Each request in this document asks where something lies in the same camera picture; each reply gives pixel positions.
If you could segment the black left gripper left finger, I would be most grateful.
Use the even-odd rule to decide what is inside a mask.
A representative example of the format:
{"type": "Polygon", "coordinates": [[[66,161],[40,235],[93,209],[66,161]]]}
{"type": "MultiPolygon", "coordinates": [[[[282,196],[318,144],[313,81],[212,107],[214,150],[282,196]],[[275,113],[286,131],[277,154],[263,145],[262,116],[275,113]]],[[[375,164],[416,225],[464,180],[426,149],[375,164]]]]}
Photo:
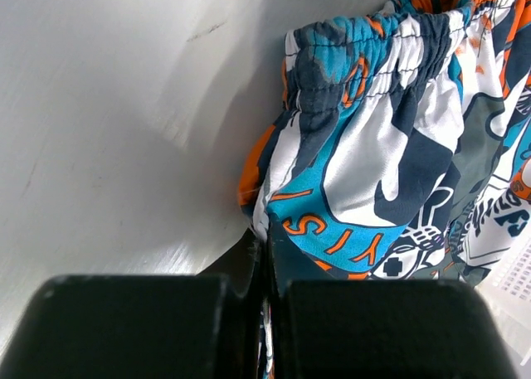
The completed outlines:
{"type": "Polygon", "coordinates": [[[33,294],[4,378],[255,378],[261,251],[250,232],[197,275],[58,275],[33,294]]]}

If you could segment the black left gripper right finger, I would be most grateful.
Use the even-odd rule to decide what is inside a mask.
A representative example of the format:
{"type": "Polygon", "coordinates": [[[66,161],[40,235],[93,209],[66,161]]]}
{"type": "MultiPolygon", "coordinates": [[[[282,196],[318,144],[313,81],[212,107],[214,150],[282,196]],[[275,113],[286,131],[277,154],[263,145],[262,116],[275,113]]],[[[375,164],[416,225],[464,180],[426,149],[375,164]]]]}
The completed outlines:
{"type": "Polygon", "coordinates": [[[514,378],[485,302],[457,280],[339,280],[270,226],[278,378],[514,378]]]}

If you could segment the patterned blue orange shorts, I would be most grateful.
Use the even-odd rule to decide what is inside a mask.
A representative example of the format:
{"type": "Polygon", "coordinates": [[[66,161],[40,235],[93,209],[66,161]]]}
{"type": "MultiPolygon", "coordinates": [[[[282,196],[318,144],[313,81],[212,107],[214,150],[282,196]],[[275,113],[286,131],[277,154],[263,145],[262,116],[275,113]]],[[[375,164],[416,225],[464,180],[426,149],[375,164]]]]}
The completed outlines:
{"type": "Polygon", "coordinates": [[[485,279],[530,242],[530,0],[389,0],[290,31],[238,202],[340,279],[485,279]]]}

